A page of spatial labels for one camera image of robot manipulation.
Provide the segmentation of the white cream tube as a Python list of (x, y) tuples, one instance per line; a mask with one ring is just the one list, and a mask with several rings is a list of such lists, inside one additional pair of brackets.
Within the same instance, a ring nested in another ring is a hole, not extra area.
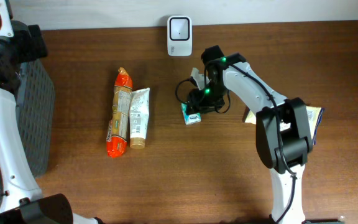
[(129, 109), (130, 148), (144, 149), (149, 122), (150, 88), (132, 92)]

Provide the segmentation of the orange biscuit packet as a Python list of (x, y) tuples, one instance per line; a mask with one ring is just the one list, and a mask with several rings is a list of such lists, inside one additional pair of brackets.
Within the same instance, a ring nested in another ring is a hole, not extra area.
[(112, 118), (109, 121), (106, 137), (107, 154), (112, 158), (119, 157), (126, 151), (132, 88), (133, 82), (130, 75), (123, 67), (120, 67), (114, 82)]

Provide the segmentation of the green tissue pack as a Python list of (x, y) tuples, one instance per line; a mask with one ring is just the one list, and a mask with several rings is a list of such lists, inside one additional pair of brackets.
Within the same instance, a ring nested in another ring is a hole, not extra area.
[(196, 114), (186, 114), (187, 105), (181, 104), (181, 111), (183, 114), (184, 122), (186, 125), (191, 125), (195, 123), (201, 122), (201, 115), (199, 113)]

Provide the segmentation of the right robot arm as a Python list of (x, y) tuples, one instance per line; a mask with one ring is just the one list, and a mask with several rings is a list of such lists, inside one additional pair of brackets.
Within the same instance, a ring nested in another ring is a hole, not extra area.
[(215, 45), (201, 54), (204, 70), (190, 78), (195, 85), (185, 101), (186, 114), (221, 113), (230, 93), (256, 117), (255, 144), (269, 170), (273, 189), (273, 223), (306, 223), (302, 207), (302, 176), (313, 140), (306, 105), (269, 87), (239, 53), (224, 55)]

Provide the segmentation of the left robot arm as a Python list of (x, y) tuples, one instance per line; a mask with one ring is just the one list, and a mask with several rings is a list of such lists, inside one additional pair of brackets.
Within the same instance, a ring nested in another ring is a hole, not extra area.
[(20, 65), (48, 55), (38, 25), (15, 21), (0, 1), (0, 223), (102, 223), (74, 213), (63, 194), (44, 197), (30, 170), (17, 125)]

